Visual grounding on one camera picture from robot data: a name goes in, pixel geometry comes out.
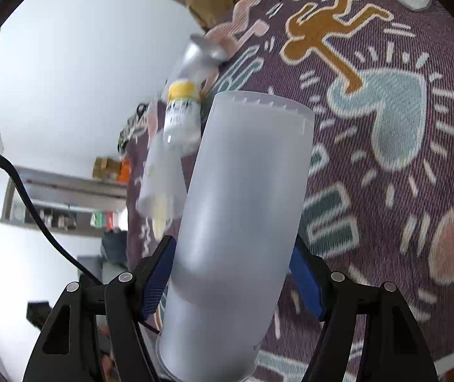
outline bottle with yellow cap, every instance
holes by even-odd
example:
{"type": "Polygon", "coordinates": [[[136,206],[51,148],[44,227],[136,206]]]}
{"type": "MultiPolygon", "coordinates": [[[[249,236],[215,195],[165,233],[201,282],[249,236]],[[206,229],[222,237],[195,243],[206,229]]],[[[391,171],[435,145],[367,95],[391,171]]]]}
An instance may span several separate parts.
{"type": "Polygon", "coordinates": [[[195,152],[200,145],[200,94],[188,79],[178,79],[169,86],[163,137],[182,155],[195,152]]]}

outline black cable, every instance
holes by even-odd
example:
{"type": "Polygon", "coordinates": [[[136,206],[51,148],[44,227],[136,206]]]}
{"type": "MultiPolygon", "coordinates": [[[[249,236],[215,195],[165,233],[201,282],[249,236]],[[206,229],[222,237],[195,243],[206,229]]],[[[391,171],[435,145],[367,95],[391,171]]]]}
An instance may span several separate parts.
{"type": "Polygon", "coordinates": [[[142,326],[144,326],[146,329],[149,329],[150,331],[152,331],[154,334],[156,334],[156,335],[160,334],[160,331],[156,328],[153,328],[149,323],[140,322],[140,324],[142,324],[142,326]]]}
{"type": "Polygon", "coordinates": [[[6,158],[4,158],[2,155],[0,155],[0,168],[3,169],[11,178],[11,181],[13,181],[18,194],[20,194],[20,198],[22,198],[22,201],[24,202],[26,208],[29,211],[29,214],[34,219],[34,222],[38,225],[39,229],[43,233],[43,235],[47,238],[47,240],[54,246],[54,248],[64,257],[66,258],[71,264],[73,264],[77,269],[79,269],[82,273],[84,273],[86,276],[88,276],[93,282],[100,286],[103,283],[98,280],[98,278],[91,273],[87,268],[85,268],[81,263],[79,263],[75,258],[73,258],[70,253],[68,253],[65,249],[62,248],[62,246],[57,242],[57,240],[54,238],[54,236],[48,231],[47,226],[45,223],[42,221],[40,218],[37,209],[34,207],[34,204],[32,203],[31,199],[29,198],[29,194],[24,188],[24,184],[22,183],[22,180],[20,179],[20,176],[18,175],[17,170],[15,167],[9,162],[6,158]]]}

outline frosted plastic cup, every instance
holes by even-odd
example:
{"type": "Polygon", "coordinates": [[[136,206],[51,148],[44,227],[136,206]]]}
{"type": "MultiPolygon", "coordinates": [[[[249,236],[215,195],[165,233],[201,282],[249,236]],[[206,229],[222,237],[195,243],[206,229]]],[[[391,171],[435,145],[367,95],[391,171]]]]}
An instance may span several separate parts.
{"type": "Polygon", "coordinates": [[[248,378],[289,271],[313,113],[253,92],[215,96],[180,226],[157,355],[183,382],[248,378]]]}
{"type": "Polygon", "coordinates": [[[136,209],[144,217],[176,219],[183,214],[186,194],[180,154],[167,147],[159,131],[149,145],[136,209]]]}

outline patterned fabric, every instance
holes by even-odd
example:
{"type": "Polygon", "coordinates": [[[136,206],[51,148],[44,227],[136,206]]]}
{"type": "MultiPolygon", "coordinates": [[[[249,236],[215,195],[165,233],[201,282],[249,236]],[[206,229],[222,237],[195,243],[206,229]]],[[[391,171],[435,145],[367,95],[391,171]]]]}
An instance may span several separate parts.
{"type": "MultiPolygon", "coordinates": [[[[311,251],[359,283],[396,283],[434,360],[453,353],[453,18],[437,1],[412,12],[396,0],[241,0],[207,37],[232,56],[208,82],[210,100],[251,90],[315,112],[299,227],[311,251]]],[[[133,142],[128,151],[138,177],[147,151],[133,142]]],[[[192,167],[190,158],[187,176],[192,167]]],[[[137,194],[136,178],[132,266],[156,246],[137,194]]],[[[175,235],[178,223],[168,224],[175,235]]],[[[320,329],[288,277],[253,378],[301,380],[320,329]]],[[[355,380],[362,335],[360,317],[345,380],[355,380]]]]}

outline silver bolt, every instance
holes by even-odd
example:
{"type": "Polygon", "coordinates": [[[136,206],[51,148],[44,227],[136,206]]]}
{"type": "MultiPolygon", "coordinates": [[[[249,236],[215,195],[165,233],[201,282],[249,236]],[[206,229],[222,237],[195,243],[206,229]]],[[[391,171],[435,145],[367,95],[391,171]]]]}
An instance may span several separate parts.
{"type": "Polygon", "coordinates": [[[343,282],[346,279],[346,277],[340,272],[331,273],[331,278],[335,282],[338,282],[338,283],[341,283],[341,282],[343,282]]]}
{"type": "Polygon", "coordinates": [[[126,283],[126,282],[129,282],[132,278],[133,278],[133,274],[131,274],[130,272],[126,272],[119,276],[119,281],[126,283]]]}
{"type": "Polygon", "coordinates": [[[388,291],[394,292],[396,290],[396,285],[392,282],[386,282],[384,283],[384,288],[388,291]]]}
{"type": "Polygon", "coordinates": [[[70,293],[73,293],[74,291],[78,290],[78,283],[77,282],[71,282],[66,286],[66,290],[70,293]]]}

